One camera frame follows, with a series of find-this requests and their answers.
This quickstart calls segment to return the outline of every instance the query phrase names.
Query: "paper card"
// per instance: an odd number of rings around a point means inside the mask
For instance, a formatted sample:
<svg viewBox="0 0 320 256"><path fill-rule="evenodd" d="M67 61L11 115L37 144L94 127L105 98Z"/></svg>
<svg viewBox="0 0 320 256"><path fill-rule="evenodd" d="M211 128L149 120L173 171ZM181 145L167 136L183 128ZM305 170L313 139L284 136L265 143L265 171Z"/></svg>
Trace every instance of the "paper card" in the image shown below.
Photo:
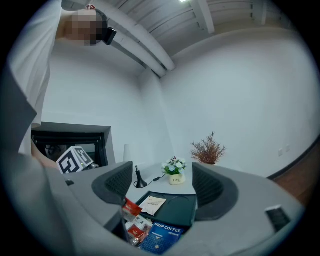
<svg viewBox="0 0 320 256"><path fill-rule="evenodd" d="M140 230L144 230L145 225L148 225L149 227L152 227L153 224L151 221L145 219L144 217L142 217L141 215L138 215L133 222L128 221L125 224L125 228L126 230L130 229L133 225L135 225L136 227L138 227Z"/></svg>
<svg viewBox="0 0 320 256"><path fill-rule="evenodd" d="M139 207L142 208L142 213L148 213L154 216L166 200L167 199L148 196L147 199L139 205Z"/></svg>
<svg viewBox="0 0 320 256"><path fill-rule="evenodd" d="M143 251L162 255L179 240L183 232L184 229L180 227L155 221L140 248Z"/></svg>

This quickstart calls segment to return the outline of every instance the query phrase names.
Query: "dried plant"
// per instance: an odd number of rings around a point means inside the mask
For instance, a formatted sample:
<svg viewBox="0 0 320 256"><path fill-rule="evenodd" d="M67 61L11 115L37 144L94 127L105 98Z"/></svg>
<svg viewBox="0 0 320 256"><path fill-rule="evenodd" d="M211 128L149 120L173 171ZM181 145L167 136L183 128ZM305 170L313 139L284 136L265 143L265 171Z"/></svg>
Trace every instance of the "dried plant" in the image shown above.
<svg viewBox="0 0 320 256"><path fill-rule="evenodd" d="M193 159L204 164L214 165L220 157L225 154L226 147L214 141L215 133L212 132L206 139L202 139L199 143L191 143L195 149L191 150Z"/></svg>

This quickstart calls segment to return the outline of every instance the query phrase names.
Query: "white shirt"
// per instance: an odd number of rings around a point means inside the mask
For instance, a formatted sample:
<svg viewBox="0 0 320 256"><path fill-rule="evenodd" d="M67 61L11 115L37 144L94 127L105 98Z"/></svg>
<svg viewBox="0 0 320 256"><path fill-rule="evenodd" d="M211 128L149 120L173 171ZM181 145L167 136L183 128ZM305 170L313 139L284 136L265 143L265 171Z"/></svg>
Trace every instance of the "white shirt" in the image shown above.
<svg viewBox="0 0 320 256"><path fill-rule="evenodd" d="M61 17L61 4L62 0L50 0L43 5L23 28L8 55L8 64L13 76L37 113L32 122L33 128L41 125L50 78L49 59ZM19 152L31 155L31 127Z"/></svg>

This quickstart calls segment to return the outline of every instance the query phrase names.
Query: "black tray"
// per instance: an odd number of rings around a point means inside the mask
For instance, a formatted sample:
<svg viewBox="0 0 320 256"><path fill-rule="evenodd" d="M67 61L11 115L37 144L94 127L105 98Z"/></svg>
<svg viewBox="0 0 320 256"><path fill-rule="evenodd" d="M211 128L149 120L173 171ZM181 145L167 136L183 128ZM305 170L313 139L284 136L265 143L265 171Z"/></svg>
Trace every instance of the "black tray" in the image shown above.
<svg viewBox="0 0 320 256"><path fill-rule="evenodd" d="M172 226L186 227L187 229L192 226L196 215L196 194L166 194L148 191L136 204L141 205L149 196L166 199L166 201L154 216L146 212L140 212L141 216Z"/></svg>

